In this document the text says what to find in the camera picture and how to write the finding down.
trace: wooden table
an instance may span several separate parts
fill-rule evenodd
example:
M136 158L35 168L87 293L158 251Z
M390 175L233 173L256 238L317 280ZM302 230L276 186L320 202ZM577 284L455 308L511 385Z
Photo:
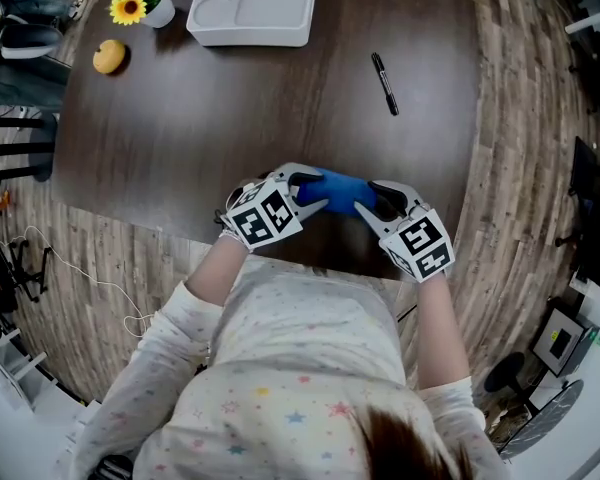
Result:
M55 198L212 242L214 210L245 178L296 161L413 185L453 237L473 145L478 48L469 0L316 0L303 48L204 48L186 31L192 0L164 29L121 27L100 0L67 88ZM95 72L105 39L126 69ZM386 66L390 114L371 53ZM259 254L377 277L399 274L354 218L321 214Z

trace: white cable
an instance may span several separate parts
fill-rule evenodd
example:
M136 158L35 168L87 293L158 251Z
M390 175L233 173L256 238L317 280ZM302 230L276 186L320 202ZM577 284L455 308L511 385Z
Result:
M133 308L138 312L138 315L140 315L139 317L135 317L135 316L130 316L127 315L122 319L122 325L124 325L125 330L131 334L132 336L135 336L136 338L142 338L142 336L144 335L145 332L147 332L147 324L145 323L145 319L146 318L151 318L153 315L146 315L144 316L142 314L142 311L140 311L140 309L138 308L138 306L136 306L135 302L133 302L133 300L131 299L131 297L129 297L129 295L127 294L127 292L125 292L119 285L117 285L116 283L110 283L108 281L98 281L97 279L91 277L89 274L87 274L84 270L80 269L79 267L76 267L75 265L72 265L71 263L69 263L68 261L65 261L64 259L62 259L62 256L60 256L56 250L51 247L51 244L49 243L49 240L47 240L47 237L44 236L44 233L42 231L40 231L37 227L35 226L27 226L26 229L24 230L24 233L20 236L17 236L15 238L11 239L11 242L13 242L14 240L17 240L18 238L22 238L24 240L27 239L27 237L25 236L27 234L27 231L29 231L30 229L35 229L38 233L40 233L40 236L42 237L42 240L44 240L45 244L47 244L47 247L49 247L51 249L51 252L53 254L55 254L58 259L64 263L65 265L67 265L68 267L71 267L74 270L77 270L78 272L80 272L83 276L86 276L91 282L95 283L96 285L104 285L104 286L115 286L118 290L120 290L122 292L122 294L127 298L127 300L131 303L131 305L133 306ZM4 242L0 242L4 247L7 247L7 245ZM144 332L141 335L135 334L134 332L130 331L129 328L127 327L127 319L130 318L131 320L140 320L142 322L142 326L144 327Z

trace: long sleeve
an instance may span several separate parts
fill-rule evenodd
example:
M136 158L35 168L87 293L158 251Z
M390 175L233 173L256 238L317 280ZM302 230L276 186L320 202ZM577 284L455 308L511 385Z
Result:
M465 448L477 480L510 478L498 452L484 433L486 422L473 403L471 377L422 390L420 396L431 412L436 431L447 449Z
M135 455L165 423L206 355L221 314L221 307L200 301L183 283L176 287L81 435L70 480L86 480L106 455Z

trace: yellow fruit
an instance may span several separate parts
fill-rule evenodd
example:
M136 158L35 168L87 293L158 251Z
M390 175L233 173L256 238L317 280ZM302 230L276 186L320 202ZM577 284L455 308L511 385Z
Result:
M109 39L93 54L93 67L105 75L113 73L122 64L126 53L123 43L116 39Z

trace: white box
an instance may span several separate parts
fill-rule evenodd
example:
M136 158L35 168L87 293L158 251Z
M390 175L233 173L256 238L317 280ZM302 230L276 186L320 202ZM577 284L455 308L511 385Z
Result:
M315 0L193 0L187 30L203 46L304 46Z

